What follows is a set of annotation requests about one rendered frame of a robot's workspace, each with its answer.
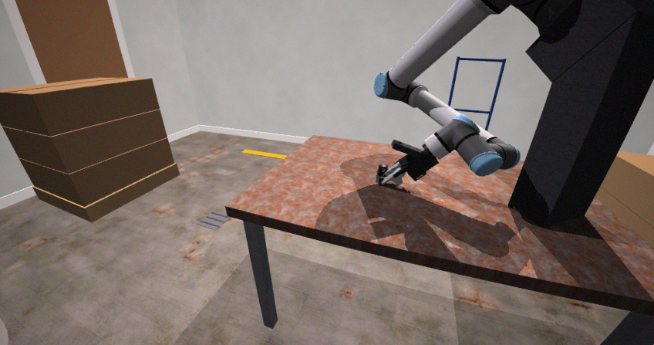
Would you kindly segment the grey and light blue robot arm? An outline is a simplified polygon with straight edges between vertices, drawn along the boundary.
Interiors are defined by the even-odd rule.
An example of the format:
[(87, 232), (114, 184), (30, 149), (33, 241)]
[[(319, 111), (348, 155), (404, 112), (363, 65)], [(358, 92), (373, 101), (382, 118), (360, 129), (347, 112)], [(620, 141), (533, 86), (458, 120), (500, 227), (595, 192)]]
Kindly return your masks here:
[(442, 126), (425, 140), (427, 148), (439, 160), (456, 150), (481, 177), (493, 174), (501, 166), (502, 170), (513, 168), (521, 158), (514, 145), (488, 133), (414, 80), (489, 15), (499, 15), (513, 5), (538, 27), (541, 35), (573, 1), (457, 0), (393, 68), (377, 75), (375, 94), (418, 107)]

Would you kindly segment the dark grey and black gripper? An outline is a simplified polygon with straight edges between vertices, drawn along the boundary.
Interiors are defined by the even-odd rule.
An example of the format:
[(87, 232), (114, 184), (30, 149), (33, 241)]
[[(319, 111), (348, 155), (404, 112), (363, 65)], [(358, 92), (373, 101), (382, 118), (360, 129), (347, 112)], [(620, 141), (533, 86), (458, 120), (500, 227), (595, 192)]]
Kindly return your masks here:
[(406, 172), (414, 181), (417, 181), (426, 174), (426, 171), (439, 164), (439, 161), (436, 157), (433, 156), (433, 154), (427, 148), (426, 144), (423, 144), (422, 147), (424, 151), (422, 151), (423, 154), (420, 159), (408, 154), (399, 159), (383, 175), (386, 176), (386, 178), (384, 178), (382, 184), (392, 181), (398, 185), (401, 185), (403, 183), (402, 177), (406, 174)]

